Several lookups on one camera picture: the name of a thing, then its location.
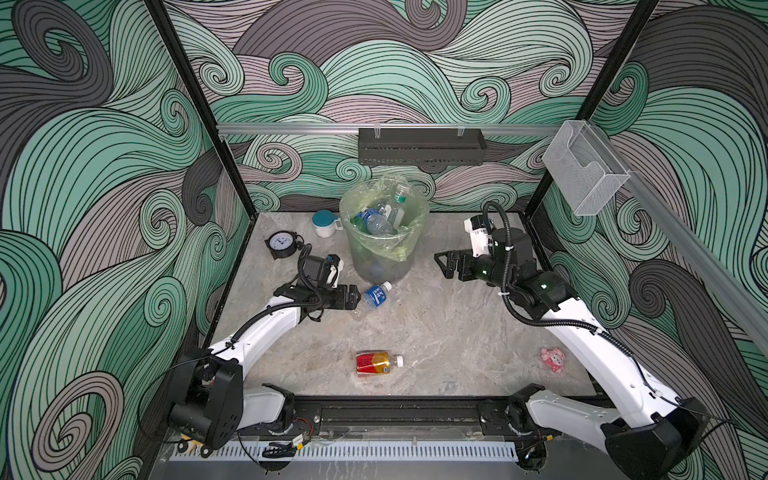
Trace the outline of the red yellow label bottle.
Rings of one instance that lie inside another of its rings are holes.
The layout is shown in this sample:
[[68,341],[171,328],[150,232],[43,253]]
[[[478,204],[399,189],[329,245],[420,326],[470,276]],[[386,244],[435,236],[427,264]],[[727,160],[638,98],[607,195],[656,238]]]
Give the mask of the red yellow label bottle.
[[388,351],[365,351],[355,357],[356,372],[360,376],[383,375],[404,366],[404,358]]

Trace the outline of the Pocari Sweat bottle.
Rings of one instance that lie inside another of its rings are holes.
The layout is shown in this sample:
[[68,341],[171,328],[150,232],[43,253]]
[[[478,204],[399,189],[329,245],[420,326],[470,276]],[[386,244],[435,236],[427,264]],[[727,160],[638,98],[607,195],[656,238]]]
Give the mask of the Pocari Sweat bottle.
[[396,233],[387,218],[374,209],[368,209],[363,214],[367,232],[372,236],[389,236]]

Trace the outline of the clear bottle green band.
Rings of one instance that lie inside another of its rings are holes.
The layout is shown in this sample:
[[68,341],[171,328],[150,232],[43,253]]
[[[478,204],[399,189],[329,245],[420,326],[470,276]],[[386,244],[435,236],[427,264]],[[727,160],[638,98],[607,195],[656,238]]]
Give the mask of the clear bottle green band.
[[407,184],[400,184],[394,190],[394,195],[388,203],[387,220],[391,227],[397,231],[405,215],[405,202],[410,195],[410,187]]

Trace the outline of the blue label water bottle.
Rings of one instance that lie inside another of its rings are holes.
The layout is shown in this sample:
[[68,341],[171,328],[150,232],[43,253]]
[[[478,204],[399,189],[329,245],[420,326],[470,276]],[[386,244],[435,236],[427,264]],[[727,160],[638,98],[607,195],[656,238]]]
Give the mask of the blue label water bottle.
[[352,226],[357,231],[359,231],[361,233],[364,233],[364,234],[368,233],[366,222],[365,222],[365,212],[364,211],[358,212],[355,215],[353,215],[350,218],[350,223],[352,224]]

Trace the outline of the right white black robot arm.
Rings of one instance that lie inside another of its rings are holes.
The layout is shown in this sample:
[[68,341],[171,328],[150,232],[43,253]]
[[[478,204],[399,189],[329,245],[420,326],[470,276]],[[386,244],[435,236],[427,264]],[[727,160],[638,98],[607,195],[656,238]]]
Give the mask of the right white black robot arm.
[[549,433],[601,450],[630,479],[662,479],[699,446],[708,423],[705,406],[655,378],[567,281],[540,269],[530,236],[511,225],[500,204],[486,202],[465,230],[471,248],[434,256],[444,277],[497,288],[513,318],[552,333],[607,397],[578,400],[538,384],[516,392],[508,417],[523,443],[520,466],[535,469],[545,460]]

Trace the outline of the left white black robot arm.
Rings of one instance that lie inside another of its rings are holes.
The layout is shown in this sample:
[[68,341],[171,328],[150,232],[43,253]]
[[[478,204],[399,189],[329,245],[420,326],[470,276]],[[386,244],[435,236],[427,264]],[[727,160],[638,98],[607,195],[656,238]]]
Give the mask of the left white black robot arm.
[[292,430],[295,395],[272,384],[247,393],[244,381],[269,348],[302,321],[318,322],[327,310],[357,307],[358,288],[339,282],[343,267],[338,255],[313,256],[304,245],[295,278],[278,287],[261,311],[225,339],[182,356],[167,374],[166,400],[167,425],[181,434],[179,450],[196,443],[208,457],[250,427],[279,435]]

